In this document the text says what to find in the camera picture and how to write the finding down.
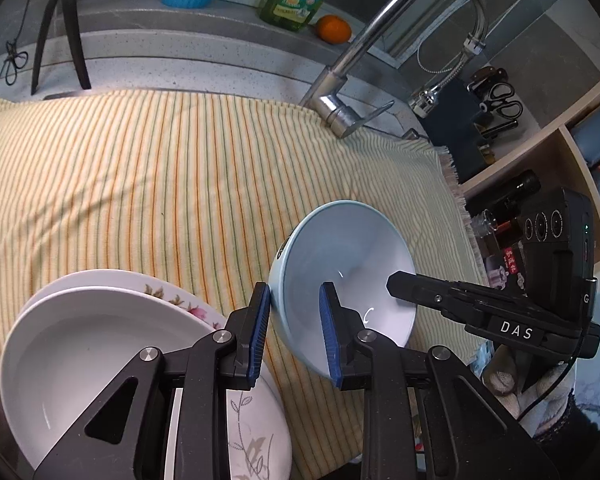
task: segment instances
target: tiled wall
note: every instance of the tiled wall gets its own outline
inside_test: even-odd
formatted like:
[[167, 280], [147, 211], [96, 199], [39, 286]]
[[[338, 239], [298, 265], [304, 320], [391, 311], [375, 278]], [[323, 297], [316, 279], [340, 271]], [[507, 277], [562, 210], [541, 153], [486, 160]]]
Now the tiled wall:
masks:
[[491, 63], [545, 126], [600, 80], [600, 19], [587, 0], [558, 0]]
[[[506, 2], [487, 0], [492, 23]], [[472, 19], [467, 10], [456, 12], [423, 43], [420, 59], [426, 68], [441, 68], [458, 52]], [[600, 80], [600, 19], [587, 0], [518, 0], [486, 43], [465, 75], [487, 63], [505, 68], [539, 128]], [[432, 78], [416, 56], [400, 72], [414, 88]]]

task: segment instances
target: faucet handle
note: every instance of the faucet handle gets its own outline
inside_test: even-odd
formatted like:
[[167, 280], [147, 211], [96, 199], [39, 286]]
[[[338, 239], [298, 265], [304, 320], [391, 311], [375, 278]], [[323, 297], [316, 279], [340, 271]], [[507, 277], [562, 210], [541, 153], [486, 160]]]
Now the faucet handle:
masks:
[[344, 139], [345, 137], [349, 137], [353, 132], [355, 132], [360, 126], [364, 126], [365, 124], [367, 124], [369, 121], [375, 119], [376, 117], [378, 117], [378, 115], [383, 114], [385, 111], [387, 111], [389, 108], [391, 108], [393, 105], [395, 104], [395, 101], [389, 101], [388, 103], [382, 105], [379, 108], [376, 108], [373, 112], [371, 112], [368, 116], [366, 117], [362, 117], [360, 119], [358, 119], [357, 121], [355, 121], [351, 126], [349, 126], [344, 133], [342, 134], [342, 136], [340, 137], [341, 139]]

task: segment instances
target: striped towel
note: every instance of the striped towel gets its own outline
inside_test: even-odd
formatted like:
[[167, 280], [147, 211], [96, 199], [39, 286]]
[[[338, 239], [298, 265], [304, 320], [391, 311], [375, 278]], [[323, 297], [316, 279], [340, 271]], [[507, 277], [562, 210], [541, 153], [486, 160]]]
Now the striped towel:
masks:
[[[365, 129], [338, 140], [313, 111], [279, 102], [145, 90], [0, 100], [0, 352], [28, 298], [84, 269], [150, 274], [227, 316], [267, 279], [295, 225], [333, 200], [384, 213], [418, 272], [484, 282], [444, 159]], [[426, 308], [410, 339], [465, 361], [478, 343]], [[362, 394], [309, 372], [272, 327], [265, 359], [292, 434], [292, 477], [358, 455]]]

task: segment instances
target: wooden shelf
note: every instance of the wooden shelf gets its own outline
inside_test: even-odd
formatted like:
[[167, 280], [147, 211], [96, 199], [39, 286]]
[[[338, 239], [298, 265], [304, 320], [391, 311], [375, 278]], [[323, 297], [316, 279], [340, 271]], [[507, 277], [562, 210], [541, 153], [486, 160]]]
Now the wooden shelf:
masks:
[[564, 186], [587, 195], [594, 209], [596, 272], [600, 271], [600, 196], [569, 128], [598, 105], [600, 82], [529, 140], [461, 185], [464, 196], [470, 198], [524, 170], [533, 170], [545, 189]]
[[569, 187], [578, 193], [587, 195], [593, 204], [593, 231], [596, 235], [594, 261], [597, 263], [600, 261], [600, 194], [598, 193], [595, 182], [593, 182], [593, 177], [587, 167], [587, 163], [584, 161], [584, 158], [582, 158], [582, 154], [573, 140], [573, 137], [571, 137], [567, 127], [562, 124], [558, 131], [562, 138], [563, 147], [568, 151], [568, 154], [563, 154], [563, 161], [565, 162], [563, 170], [565, 170], [565, 173], [562, 176], [568, 183], [565, 182], [562, 185], [564, 187]]
[[507, 155], [497, 160], [494, 164], [491, 164], [486, 170], [481, 171], [462, 184], [460, 189], [464, 193], [464, 196], [471, 198], [486, 188], [491, 187], [495, 182], [500, 180], [502, 172], [508, 172], [512, 166], [515, 166], [516, 161], [520, 157], [525, 156], [527, 152], [532, 152], [536, 146], [539, 146], [548, 136], [558, 130], [560, 126], [564, 124], [572, 126], [595, 110], [599, 104], [600, 82], [529, 140], [523, 142], [515, 150], [507, 153]]

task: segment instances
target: orange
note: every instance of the orange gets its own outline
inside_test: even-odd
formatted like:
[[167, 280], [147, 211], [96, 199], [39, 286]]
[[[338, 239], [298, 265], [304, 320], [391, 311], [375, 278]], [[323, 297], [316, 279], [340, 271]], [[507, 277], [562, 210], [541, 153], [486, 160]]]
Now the orange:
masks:
[[315, 33], [321, 40], [336, 45], [349, 41], [351, 27], [339, 16], [327, 14], [315, 24]]

